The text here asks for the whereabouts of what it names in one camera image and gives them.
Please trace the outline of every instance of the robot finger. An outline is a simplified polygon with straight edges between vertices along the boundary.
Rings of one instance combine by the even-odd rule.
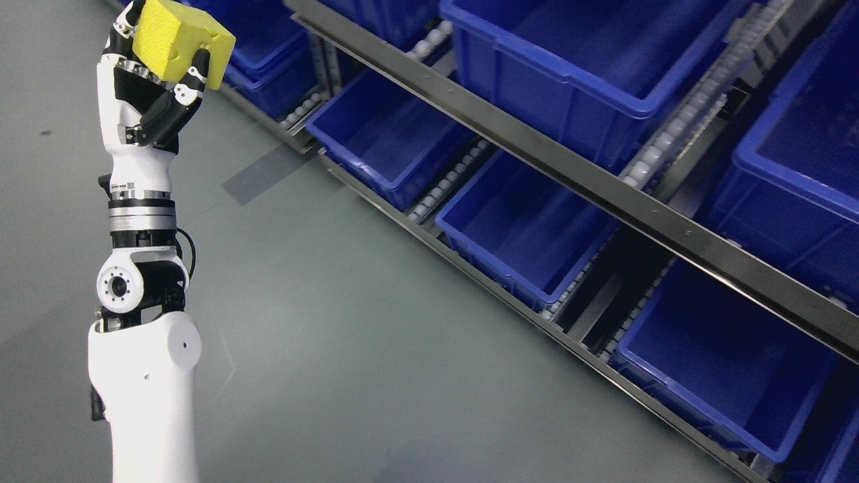
[[[134,27],[140,20],[140,14],[145,4],[146,0],[134,0],[125,6],[116,20],[113,21],[102,55],[115,54],[124,58],[134,57],[134,53],[131,51],[131,45],[134,41]]]
[[[182,79],[143,113],[137,132],[139,144],[178,152],[179,131],[191,120],[203,102],[206,76],[209,75],[209,59],[209,51],[197,50]]]

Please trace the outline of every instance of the floor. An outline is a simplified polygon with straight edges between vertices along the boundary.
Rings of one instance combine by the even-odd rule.
[[[0,15],[0,481],[108,481],[86,333],[107,257],[101,0]],[[172,176],[203,481],[736,481],[220,95]]]

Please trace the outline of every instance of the metal frame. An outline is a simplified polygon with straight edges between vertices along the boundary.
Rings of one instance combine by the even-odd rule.
[[[534,166],[664,248],[859,363],[859,317],[625,185],[316,0],[284,0],[295,19],[430,105]]]

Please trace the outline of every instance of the blue plastic bin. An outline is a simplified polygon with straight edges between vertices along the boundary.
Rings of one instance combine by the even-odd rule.
[[[835,360],[795,327],[678,263],[612,365],[726,449],[783,462]]]
[[[224,81],[273,119],[283,117],[316,85],[314,61],[308,45],[297,49],[277,68],[254,81],[235,66],[228,65]]]
[[[328,155],[403,211],[474,134],[383,76],[365,71],[308,121]]]
[[[794,65],[746,134],[705,224],[859,309],[859,3]]]
[[[842,359],[784,464],[783,483],[859,481],[859,366]]]
[[[460,83],[617,173],[751,0],[442,0]]]
[[[498,151],[436,216],[450,246],[540,311],[557,302],[617,222]]]
[[[438,0],[321,0],[383,40],[408,45],[438,15]]]
[[[292,21],[282,0],[182,0],[209,12],[235,35],[230,63],[257,82],[297,49],[307,49],[307,31]]]

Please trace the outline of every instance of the black cable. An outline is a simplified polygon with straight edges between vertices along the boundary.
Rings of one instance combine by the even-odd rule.
[[[194,276],[194,267],[197,266],[197,247],[194,246],[194,240],[191,239],[191,236],[188,235],[187,231],[184,231],[181,228],[177,228],[176,231],[181,233],[182,236],[188,240],[188,246],[191,247],[191,268],[188,270],[188,278],[192,278]]]

